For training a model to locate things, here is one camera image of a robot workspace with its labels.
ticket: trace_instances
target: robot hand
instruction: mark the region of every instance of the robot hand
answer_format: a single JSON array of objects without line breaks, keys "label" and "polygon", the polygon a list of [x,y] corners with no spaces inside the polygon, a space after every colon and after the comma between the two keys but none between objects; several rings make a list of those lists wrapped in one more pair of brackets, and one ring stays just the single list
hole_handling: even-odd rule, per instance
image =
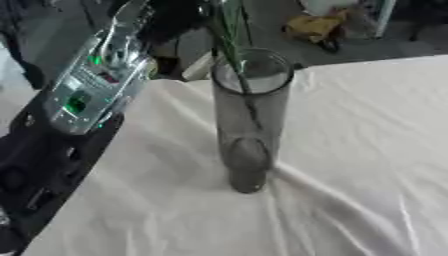
[{"label": "robot hand", "polygon": [[206,0],[132,0],[0,138],[0,256],[20,255],[81,184],[157,71],[148,55],[205,24]]}]

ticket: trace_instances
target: table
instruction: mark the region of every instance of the table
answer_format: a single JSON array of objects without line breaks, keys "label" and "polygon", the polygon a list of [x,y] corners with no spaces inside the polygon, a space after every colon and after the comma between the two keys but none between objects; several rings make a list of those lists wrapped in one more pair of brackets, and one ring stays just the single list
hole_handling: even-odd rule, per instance
[{"label": "table", "polygon": [[[226,183],[210,82],[151,82],[25,255],[446,255],[447,64],[297,72],[278,165],[254,195]],[[20,109],[6,89],[3,120]]]}]

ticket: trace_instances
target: white cloth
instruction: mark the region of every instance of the white cloth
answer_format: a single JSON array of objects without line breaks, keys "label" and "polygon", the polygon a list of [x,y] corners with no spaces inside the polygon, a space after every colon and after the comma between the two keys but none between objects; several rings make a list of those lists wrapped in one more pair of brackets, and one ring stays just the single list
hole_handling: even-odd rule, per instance
[{"label": "white cloth", "polygon": [[[278,167],[233,192],[209,81],[154,81],[29,256],[445,256],[448,56],[297,72]],[[0,94],[1,116],[6,117]]]}]

